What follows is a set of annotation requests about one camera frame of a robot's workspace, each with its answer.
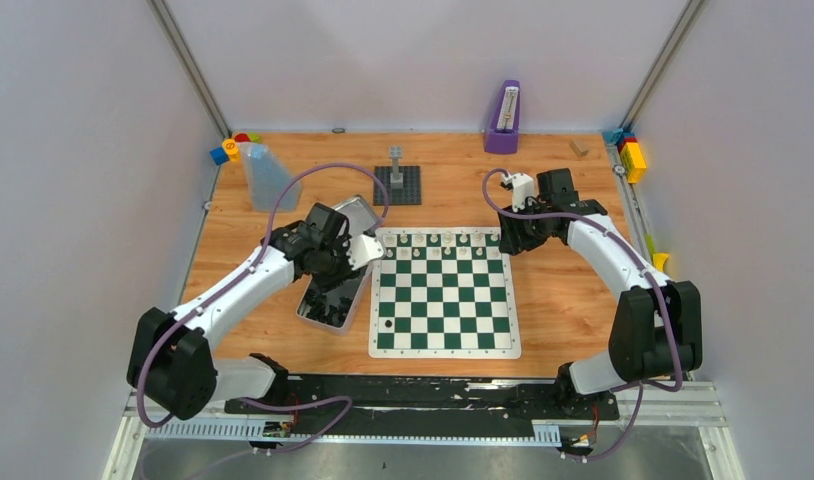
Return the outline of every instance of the blue object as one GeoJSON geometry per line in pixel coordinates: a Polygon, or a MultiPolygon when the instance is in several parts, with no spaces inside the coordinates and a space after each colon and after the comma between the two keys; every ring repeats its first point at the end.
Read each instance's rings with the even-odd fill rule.
{"type": "MultiPolygon", "coordinates": [[[[277,202],[280,192],[292,181],[292,174],[280,160],[265,146],[259,143],[240,143],[242,166],[248,180],[248,193],[251,204],[258,212],[270,212],[277,202]]],[[[301,183],[289,189],[280,202],[279,211],[291,212],[298,206],[301,197],[301,183]]]]}
{"type": "Polygon", "coordinates": [[[216,162],[216,165],[227,163],[227,161],[230,160],[222,147],[210,150],[210,156],[213,157],[213,161],[216,162]]]}
{"type": "Polygon", "coordinates": [[[614,128],[613,130],[605,130],[601,132],[601,138],[604,139],[604,143],[608,145],[615,145],[616,142],[622,139],[622,135],[624,133],[625,131],[621,128],[614,128]]]}

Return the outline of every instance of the robotic arm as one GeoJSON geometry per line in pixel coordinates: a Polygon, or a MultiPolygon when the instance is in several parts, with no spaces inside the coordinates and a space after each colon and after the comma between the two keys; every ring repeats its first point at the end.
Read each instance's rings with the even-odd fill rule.
{"type": "Polygon", "coordinates": [[[590,395],[674,372],[655,287],[643,272],[651,274],[666,299],[682,371],[697,369],[702,361],[698,289],[688,281],[672,281],[627,242],[618,244],[616,240],[624,239],[607,211],[595,200],[578,198],[569,169],[540,173],[537,185],[539,194],[535,194],[534,181],[528,175],[505,175],[502,186],[512,191],[513,202],[503,210],[519,215],[558,215],[531,220],[499,213],[501,252],[518,255],[559,237],[584,257],[618,302],[607,350],[561,366],[561,391],[570,397],[590,395]]]}
{"type": "Polygon", "coordinates": [[[187,420],[212,401],[270,393],[276,376],[286,375],[280,365],[262,356],[214,360],[213,352],[256,306],[302,275],[311,275],[327,291],[363,275],[368,263],[383,257],[383,245],[374,236],[352,235],[351,230],[348,217],[317,203],[306,220],[275,229],[269,245],[255,248],[233,272],[197,298],[169,313],[148,310],[137,326],[128,383],[137,386],[150,350],[194,311],[196,316],[178,326],[155,357],[145,385],[148,397],[187,420]],[[268,250],[261,255],[264,248],[268,250]],[[202,306],[210,298],[214,300],[202,306]]]}

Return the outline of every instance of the blue plastic container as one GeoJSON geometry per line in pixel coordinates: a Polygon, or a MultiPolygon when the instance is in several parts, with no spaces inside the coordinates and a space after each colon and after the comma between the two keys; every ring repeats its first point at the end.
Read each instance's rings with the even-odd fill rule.
{"type": "MultiPolygon", "coordinates": [[[[242,142],[239,144],[239,151],[242,154],[242,166],[245,169],[248,194],[251,196],[254,210],[257,212],[272,211],[278,195],[292,180],[292,174],[265,145],[242,142]]],[[[289,189],[280,202],[278,211],[295,210],[299,197],[301,197],[301,182],[289,189]]]]}

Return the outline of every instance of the chessboard border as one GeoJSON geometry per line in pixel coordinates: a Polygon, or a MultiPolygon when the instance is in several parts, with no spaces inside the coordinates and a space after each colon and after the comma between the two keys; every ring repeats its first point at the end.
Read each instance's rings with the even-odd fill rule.
{"type": "MultiPolygon", "coordinates": [[[[375,231],[375,236],[383,242],[384,235],[416,235],[416,234],[444,234],[456,233],[462,234],[497,234],[501,235],[501,229],[498,227],[425,227],[425,228],[378,228],[375,231]]],[[[510,326],[510,343],[512,345],[509,349],[492,349],[484,350],[480,348],[459,349],[459,350],[404,350],[404,349],[379,349],[375,341],[377,340],[377,327],[378,327],[378,312],[375,309],[375,298],[371,299],[371,306],[369,307],[369,356],[372,358],[453,358],[453,359],[474,359],[474,360],[515,360],[522,356],[522,336],[519,333],[519,313],[516,310],[516,289],[513,287],[513,269],[510,267],[510,255],[501,254],[501,261],[504,266],[504,281],[508,285],[510,297],[507,300],[508,317],[515,322],[510,326]]],[[[372,270],[372,282],[370,295],[378,296],[379,293],[375,292],[375,286],[380,285],[381,275],[381,262],[375,262],[372,270]]]]}

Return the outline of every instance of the blue toy block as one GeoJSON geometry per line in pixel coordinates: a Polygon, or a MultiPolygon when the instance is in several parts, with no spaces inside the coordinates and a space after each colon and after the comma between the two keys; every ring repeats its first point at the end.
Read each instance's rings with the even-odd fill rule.
{"type": "Polygon", "coordinates": [[[213,157],[213,161],[216,162],[216,165],[227,163],[230,160],[222,147],[210,150],[210,156],[213,157]]]}
{"type": "Polygon", "coordinates": [[[601,138],[604,139],[604,143],[608,145],[615,145],[616,142],[622,139],[622,135],[624,133],[625,131],[621,128],[614,128],[613,130],[605,130],[601,132],[601,138]]]}

